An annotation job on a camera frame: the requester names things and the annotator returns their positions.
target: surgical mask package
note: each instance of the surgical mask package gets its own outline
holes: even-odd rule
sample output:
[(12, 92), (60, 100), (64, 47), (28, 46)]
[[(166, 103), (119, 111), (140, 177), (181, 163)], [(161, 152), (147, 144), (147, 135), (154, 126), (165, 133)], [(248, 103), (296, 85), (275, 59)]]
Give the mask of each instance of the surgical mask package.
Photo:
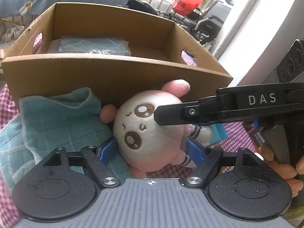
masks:
[(131, 56), (129, 43), (118, 38), (67, 38), (60, 41), (58, 53), (87, 53)]

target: gray ridged plate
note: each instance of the gray ridged plate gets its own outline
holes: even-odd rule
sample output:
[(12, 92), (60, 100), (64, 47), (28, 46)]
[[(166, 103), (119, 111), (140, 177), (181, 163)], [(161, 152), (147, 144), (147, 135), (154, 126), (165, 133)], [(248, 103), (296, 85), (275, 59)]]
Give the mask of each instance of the gray ridged plate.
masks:
[(22, 219), (15, 228), (293, 228), (282, 217), (265, 222), (230, 218), (216, 210), (201, 190), (178, 179), (127, 179), (105, 189), (84, 213), (57, 223)]

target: plush ear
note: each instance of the plush ear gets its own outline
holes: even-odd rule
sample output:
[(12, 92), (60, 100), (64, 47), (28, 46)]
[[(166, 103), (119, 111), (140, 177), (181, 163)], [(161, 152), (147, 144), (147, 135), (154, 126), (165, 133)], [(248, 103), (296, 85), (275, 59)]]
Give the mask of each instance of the plush ear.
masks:
[(185, 80), (174, 80), (166, 83), (161, 90), (180, 98), (190, 91), (190, 85)]
[(106, 124), (113, 122), (115, 120), (117, 112), (118, 110), (115, 108), (114, 105), (105, 105), (99, 113), (100, 120)]

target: red bag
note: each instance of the red bag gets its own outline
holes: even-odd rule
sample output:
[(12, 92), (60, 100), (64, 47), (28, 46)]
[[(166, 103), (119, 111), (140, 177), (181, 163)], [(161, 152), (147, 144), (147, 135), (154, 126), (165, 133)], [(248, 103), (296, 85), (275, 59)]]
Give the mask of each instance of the red bag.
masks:
[(196, 9), (203, 0), (175, 0), (172, 2), (171, 7), (175, 13), (186, 17), (194, 9)]

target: red checkered cloth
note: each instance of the red checkered cloth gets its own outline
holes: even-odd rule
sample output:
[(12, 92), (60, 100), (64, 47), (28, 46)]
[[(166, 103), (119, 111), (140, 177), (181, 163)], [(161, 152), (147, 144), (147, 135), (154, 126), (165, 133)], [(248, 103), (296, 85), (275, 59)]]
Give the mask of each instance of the red checkered cloth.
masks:
[[(253, 142), (243, 125), (240, 122), (224, 124), (228, 138), (219, 144), (225, 152), (237, 152), (240, 147), (248, 148), (252, 152), (256, 152)], [(233, 167), (227, 167), (222, 173), (232, 170)]]
[(40, 34), (38, 34), (38, 36), (36, 37), (35, 42), (34, 42), (33, 55), (38, 52), (42, 42), (43, 42), (42, 33), (40, 33)]
[[(13, 101), (7, 85), (0, 93), (0, 129), (2, 129), (11, 119), (18, 114), (18, 109)], [(15, 223), (19, 214), (13, 203), (12, 197), (6, 194), (5, 184), (0, 176), (0, 218), (4, 228), (8, 228)]]
[(193, 59), (185, 51), (181, 52), (181, 57), (187, 65), (191, 65), (191, 66), (196, 67), (196, 63), (193, 61)]
[[(36, 38), (33, 54), (36, 54), (42, 43), (42, 34), (38, 35)], [(188, 65), (196, 66), (196, 63), (191, 57), (187, 55), (184, 51), (182, 52), (182, 57)], [(4, 86), (2, 92), (0, 93), (0, 128), (2, 129), (13, 117), (18, 114), (16, 105), (10, 95), (7, 85)], [(229, 138), (222, 141), (221, 147), (224, 151), (236, 152), (239, 147), (246, 147), (251, 151), (254, 151), (253, 143), (243, 128), (241, 123), (229, 123), (224, 124), (224, 127), (228, 133)], [(182, 166), (167, 165), (163, 169), (156, 172), (149, 172), (147, 176), (149, 178), (180, 178), (185, 180), (192, 170), (190, 168)], [(5, 184), (0, 176), (0, 218), (5, 226), (9, 228), (16, 222), (19, 218), (17, 209), (13, 203), (12, 197), (7, 195), (5, 192)]]

